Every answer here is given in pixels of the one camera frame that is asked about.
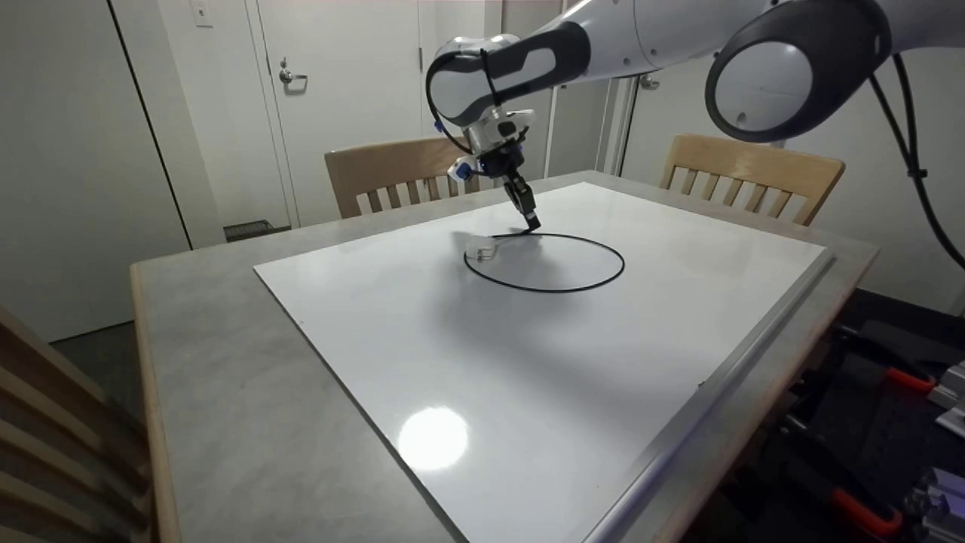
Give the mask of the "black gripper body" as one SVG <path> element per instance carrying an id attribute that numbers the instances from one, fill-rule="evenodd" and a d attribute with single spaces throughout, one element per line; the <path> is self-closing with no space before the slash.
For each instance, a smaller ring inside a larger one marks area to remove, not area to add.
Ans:
<path id="1" fill-rule="evenodd" d="M 516 179 L 523 164 L 524 164 L 524 155 L 516 139 L 480 155 L 480 165 L 485 179 Z"/>

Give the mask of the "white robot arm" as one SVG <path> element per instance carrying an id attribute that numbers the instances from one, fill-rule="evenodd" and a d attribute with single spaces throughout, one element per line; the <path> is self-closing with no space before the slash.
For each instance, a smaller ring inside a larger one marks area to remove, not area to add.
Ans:
<path id="1" fill-rule="evenodd" d="M 506 104 L 577 81 L 713 59 L 705 112 L 738 141 L 810 133 L 891 59 L 963 49 L 965 0 L 580 0 L 529 37 L 454 39 L 425 70 L 434 125 L 539 227 L 519 176 L 524 126 Z"/>

